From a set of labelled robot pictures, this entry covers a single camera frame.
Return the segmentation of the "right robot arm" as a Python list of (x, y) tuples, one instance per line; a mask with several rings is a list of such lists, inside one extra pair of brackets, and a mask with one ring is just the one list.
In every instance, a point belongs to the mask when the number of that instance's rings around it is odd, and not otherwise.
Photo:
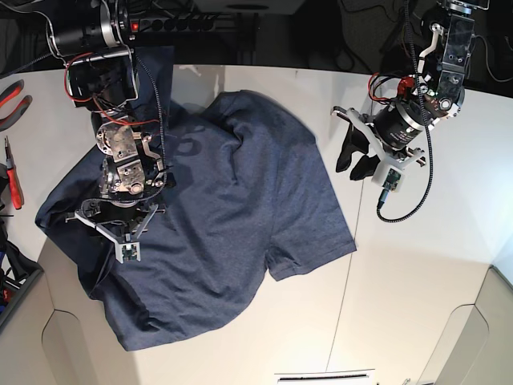
[(126, 258), (269, 246), (339, 248), (353, 236), (319, 135), (292, 89), (303, 71), (229, 67), (236, 90), (199, 114), (172, 99), (173, 52), (129, 45), (122, 1), (7, 1), (46, 19), (63, 87), (91, 113), (95, 148), (49, 195), (38, 224), (63, 248), (105, 242)]

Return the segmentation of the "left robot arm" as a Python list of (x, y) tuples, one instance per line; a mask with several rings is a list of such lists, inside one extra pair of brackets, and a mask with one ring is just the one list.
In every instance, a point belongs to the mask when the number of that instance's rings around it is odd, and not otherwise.
[(471, 14), (489, 6), (488, 1), (439, 1), (421, 19), (429, 45), (407, 51), (402, 68), (371, 75), (368, 96), (382, 105), (381, 111), (368, 115), (333, 108), (333, 115), (349, 125), (337, 172), (349, 171), (351, 180), (370, 177), (381, 184), (388, 176), (401, 180), (411, 164), (426, 165), (425, 152), (410, 143), (460, 113), (475, 37)]

